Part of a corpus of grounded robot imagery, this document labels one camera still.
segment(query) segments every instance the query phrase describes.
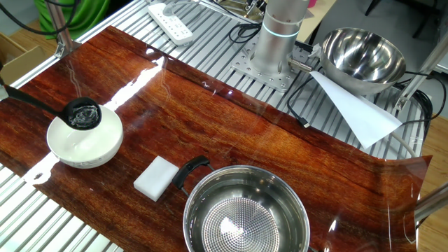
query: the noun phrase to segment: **wood grain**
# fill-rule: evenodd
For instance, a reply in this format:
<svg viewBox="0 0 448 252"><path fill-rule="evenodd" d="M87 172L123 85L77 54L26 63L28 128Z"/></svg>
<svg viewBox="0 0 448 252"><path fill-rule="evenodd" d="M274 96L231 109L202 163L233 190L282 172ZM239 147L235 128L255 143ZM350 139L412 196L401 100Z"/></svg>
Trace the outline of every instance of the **wood grain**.
<svg viewBox="0 0 448 252"><path fill-rule="evenodd" d="M448 181L448 119L439 117L431 122L423 145L424 155L433 155L421 196ZM439 252L448 248L448 206L431 214L419 228L419 251Z"/></svg>
<svg viewBox="0 0 448 252"><path fill-rule="evenodd" d="M53 117L5 100L0 162L20 176L40 162L50 174L36 187L126 251L186 251L183 192L170 185L153 202L132 185L157 155L177 166L205 155L215 168L275 173L302 200L316 249L416 251L412 210L430 157L366 155L112 27L22 89L55 108L77 94L117 107L125 132L118 154L84 170L47 163ZM195 170L186 190L208 173Z"/></svg>

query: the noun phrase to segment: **metal mounting plate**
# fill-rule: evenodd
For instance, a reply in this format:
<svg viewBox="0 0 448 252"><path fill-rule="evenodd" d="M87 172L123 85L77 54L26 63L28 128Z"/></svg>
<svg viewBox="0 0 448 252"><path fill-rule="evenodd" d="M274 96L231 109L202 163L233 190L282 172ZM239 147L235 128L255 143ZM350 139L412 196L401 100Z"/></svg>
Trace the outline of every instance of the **metal mounting plate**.
<svg viewBox="0 0 448 252"><path fill-rule="evenodd" d="M295 70L291 67L284 67L281 70L281 73L274 75L267 75L266 73L259 72L254 69L251 61L249 60L249 56L253 47L258 41L258 36L252 38L250 41L246 43L246 45L239 51L237 56L232 60L232 68L241 73L249 76L251 78L260 81L267 86L274 88L279 92L286 92L289 90L291 85L294 82L295 77L298 75L299 71ZM305 63L308 59L308 52L303 51L298 46L294 46L293 49L293 58L300 62Z"/></svg>

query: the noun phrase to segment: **power outlet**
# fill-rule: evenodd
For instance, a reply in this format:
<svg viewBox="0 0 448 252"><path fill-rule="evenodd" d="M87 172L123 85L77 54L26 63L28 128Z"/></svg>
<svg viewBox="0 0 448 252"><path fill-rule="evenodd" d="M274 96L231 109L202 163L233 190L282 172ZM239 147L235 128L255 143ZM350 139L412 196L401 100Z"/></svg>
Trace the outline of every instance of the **power outlet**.
<svg viewBox="0 0 448 252"><path fill-rule="evenodd" d="M163 15L166 6L164 3L151 5L148 7L148 13L174 44L177 46L188 44L193 40L193 33L176 15Z"/></svg>

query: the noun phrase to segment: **stainless steel pot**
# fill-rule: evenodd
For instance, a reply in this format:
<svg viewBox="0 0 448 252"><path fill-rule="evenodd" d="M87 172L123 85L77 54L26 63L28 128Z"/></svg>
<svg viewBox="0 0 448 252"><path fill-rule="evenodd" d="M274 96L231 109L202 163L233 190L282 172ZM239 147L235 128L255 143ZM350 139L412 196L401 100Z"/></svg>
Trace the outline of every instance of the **stainless steel pot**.
<svg viewBox="0 0 448 252"><path fill-rule="evenodd" d="M336 29L322 45L325 76L353 95L371 95L393 86L406 72L405 58L385 38L357 28ZM295 59L290 66L307 73L313 68Z"/></svg>
<svg viewBox="0 0 448 252"><path fill-rule="evenodd" d="M309 246L309 221L293 189L257 167L237 165L212 171L190 195L189 173L210 161L189 161L173 178L188 197L183 236L189 251L301 251Z"/></svg>

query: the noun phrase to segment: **white bowl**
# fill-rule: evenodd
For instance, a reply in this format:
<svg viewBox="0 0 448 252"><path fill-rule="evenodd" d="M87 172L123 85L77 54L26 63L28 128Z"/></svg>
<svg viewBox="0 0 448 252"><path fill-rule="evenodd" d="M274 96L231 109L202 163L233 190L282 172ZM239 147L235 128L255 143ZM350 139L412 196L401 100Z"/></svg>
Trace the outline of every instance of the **white bowl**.
<svg viewBox="0 0 448 252"><path fill-rule="evenodd" d="M105 164L118 152L123 142L123 124L118 115L105 106L101 122L94 129L76 130L56 117L48 127L50 150L71 167L89 169Z"/></svg>

